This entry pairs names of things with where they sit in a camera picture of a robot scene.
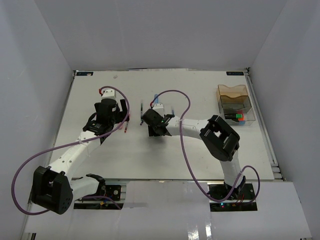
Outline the blue correction tape case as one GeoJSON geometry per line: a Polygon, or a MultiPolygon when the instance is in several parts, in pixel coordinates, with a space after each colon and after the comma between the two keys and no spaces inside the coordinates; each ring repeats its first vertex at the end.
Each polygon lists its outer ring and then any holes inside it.
{"type": "Polygon", "coordinates": [[[158,99],[158,95],[157,94],[154,95],[154,102],[153,103],[154,104],[158,104],[159,103],[159,99],[158,99]]]}

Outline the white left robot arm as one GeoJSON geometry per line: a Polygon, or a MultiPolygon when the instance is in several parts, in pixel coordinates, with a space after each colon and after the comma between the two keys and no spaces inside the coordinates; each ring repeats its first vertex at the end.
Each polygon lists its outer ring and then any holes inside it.
{"type": "Polygon", "coordinates": [[[109,136],[115,125],[120,126],[128,119],[128,100],[117,101],[107,97],[95,103],[93,113],[82,129],[78,139],[47,167],[39,166],[33,173],[31,201],[59,215],[65,213],[73,199],[80,193],[99,200],[105,196],[106,187],[102,177],[87,174],[73,180],[80,165],[109,136]]]}

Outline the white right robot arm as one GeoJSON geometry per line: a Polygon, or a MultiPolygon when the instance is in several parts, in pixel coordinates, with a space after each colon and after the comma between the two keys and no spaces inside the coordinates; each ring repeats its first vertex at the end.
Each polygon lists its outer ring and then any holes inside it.
{"type": "Polygon", "coordinates": [[[149,109],[141,117],[148,125],[150,137],[179,136],[202,140],[210,154],[220,161],[226,195],[236,200],[244,193],[246,177],[242,173],[238,150],[240,136],[220,116],[210,119],[181,119],[173,114],[161,116],[156,110],[149,109]]]}

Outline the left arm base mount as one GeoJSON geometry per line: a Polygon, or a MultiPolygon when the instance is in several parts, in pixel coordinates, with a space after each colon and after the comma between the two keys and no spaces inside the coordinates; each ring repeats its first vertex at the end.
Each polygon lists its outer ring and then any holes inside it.
{"type": "Polygon", "coordinates": [[[91,198],[80,198],[75,201],[75,210],[121,210],[126,198],[126,186],[109,184],[101,188],[91,198]]]}

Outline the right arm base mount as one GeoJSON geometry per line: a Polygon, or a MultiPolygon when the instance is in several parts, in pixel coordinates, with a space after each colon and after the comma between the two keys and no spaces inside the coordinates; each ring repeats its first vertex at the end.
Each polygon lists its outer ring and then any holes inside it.
{"type": "MultiPolygon", "coordinates": [[[[208,194],[215,199],[224,198],[229,191],[223,183],[209,184],[208,194]]],[[[255,197],[255,190],[251,183],[246,183],[238,195],[231,195],[224,202],[209,202],[210,211],[214,212],[256,212],[257,203],[252,199],[255,197]]]]}

